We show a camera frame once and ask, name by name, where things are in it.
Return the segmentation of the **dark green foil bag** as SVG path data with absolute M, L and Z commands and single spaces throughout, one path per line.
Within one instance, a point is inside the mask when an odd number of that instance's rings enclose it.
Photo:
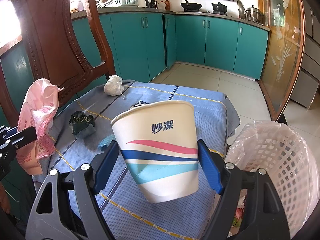
M 94 117 L 81 111 L 76 111 L 71 115 L 69 125 L 76 139 L 85 139 L 96 132 Z

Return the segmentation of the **white dish rack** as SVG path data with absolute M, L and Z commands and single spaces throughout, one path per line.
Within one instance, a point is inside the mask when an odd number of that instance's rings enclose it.
M 138 0 L 108 0 L 104 3 L 97 3 L 98 8 L 108 7 L 137 7 L 139 6 Z

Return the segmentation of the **black wok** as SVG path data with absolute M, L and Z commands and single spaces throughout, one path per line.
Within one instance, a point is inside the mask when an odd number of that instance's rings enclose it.
M 188 0 L 184 0 L 184 3 L 181 3 L 181 6 L 185 11 L 199 11 L 202 8 L 201 4 L 190 3 Z

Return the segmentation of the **steel stock pot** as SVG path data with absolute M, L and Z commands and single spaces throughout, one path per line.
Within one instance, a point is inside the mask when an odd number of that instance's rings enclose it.
M 246 20 L 262 23 L 263 21 L 263 13 L 258 9 L 255 8 L 253 5 L 248 7 L 246 10 Z

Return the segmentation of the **silver refrigerator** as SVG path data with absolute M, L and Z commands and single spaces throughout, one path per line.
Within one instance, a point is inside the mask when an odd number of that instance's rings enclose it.
M 305 12 L 306 38 L 304 55 L 298 79 L 291 94 L 291 100 L 310 108 L 319 90 L 319 18 L 303 0 Z

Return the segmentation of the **teal kitchen cabinets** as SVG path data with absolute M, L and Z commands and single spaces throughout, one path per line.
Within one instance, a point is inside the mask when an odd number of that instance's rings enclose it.
M 138 13 L 102 14 L 117 74 L 124 79 L 202 88 L 225 93 L 240 123 L 268 120 L 270 114 L 256 78 L 261 74 L 269 31 L 213 16 L 168 15 L 165 38 L 168 68 L 146 58 L 156 46 L 138 31 Z

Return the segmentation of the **brown wooden chair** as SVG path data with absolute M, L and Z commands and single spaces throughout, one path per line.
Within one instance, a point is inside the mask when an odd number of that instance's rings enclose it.
M 72 26 L 70 0 L 9 0 L 17 12 L 31 73 L 60 87 L 59 106 L 92 81 L 116 74 L 113 54 L 102 28 L 95 0 L 84 0 L 84 9 L 101 62 L 89 63 Z

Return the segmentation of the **black cooking pot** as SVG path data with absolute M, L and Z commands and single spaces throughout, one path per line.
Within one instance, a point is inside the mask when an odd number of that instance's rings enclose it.
M 212 3 L 212 7 L 213 7 L 213 13 L 216 14 L 227 14 L 227 6 L 223 5 L 221 2 L 218 3 Z

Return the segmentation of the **pink plastic bag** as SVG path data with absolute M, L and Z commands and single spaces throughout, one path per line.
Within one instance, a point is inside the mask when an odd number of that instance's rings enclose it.
M 40 161 L 55 152 L 49 130 L 59 107 L 62 89 L 41 78 L 29 87 L 20 111 L 17 130 L 35 128 L 36 140 L 17 150 L 17 161 L 29 175 L 42 174 Z

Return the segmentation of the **blue checked table cloth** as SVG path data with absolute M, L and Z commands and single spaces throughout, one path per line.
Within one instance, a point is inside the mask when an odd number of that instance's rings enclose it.
M 96 197 L 116 239 L 198 239 L 213 212 L 215 191 L 200 164 L 197 141 L 225 155 L 240 124 L 227 95 L 175 85 L 128 81 L 118 96 L 102 86 L 70 103 L 53 120 L 55 153 L 33 176 L 74 171 L 115 140 L 116 163 Z

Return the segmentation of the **frosted glass sliding door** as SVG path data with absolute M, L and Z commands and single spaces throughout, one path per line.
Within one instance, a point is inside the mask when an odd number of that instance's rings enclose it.
M 303 0 L 258 0 L 269 29 L 259 80 L 271 120 L 285 122 L 287 106 L 301 68 L 305 37 Z

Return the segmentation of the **white paper cup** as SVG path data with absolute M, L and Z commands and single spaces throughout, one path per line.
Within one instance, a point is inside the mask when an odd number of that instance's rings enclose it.
M 170 100 L 133 107 L 111 121 L 132 178 L 151 203 L 186 197 L 199 189 L 194 107 Z

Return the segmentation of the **pink lined trash basket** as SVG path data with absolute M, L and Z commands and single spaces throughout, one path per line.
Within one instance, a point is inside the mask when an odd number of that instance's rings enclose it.
M 241 170 L 264 168 L 286 213 L 290 236 L 306 223 L 319 201 L 319 172 L 304 138 L 274 121 L 253 121 L 231 144 L 225 160 Z

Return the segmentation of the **small white crumpled tissue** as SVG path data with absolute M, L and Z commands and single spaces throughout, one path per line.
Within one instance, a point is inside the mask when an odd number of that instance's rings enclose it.
M 123 94 L 124 86 L 122 85 L 122 78 L 117 75 L 112 75 L 104 85 L 104 93 L 110 96 L 122 95 L 123 100 L 125 95 Z

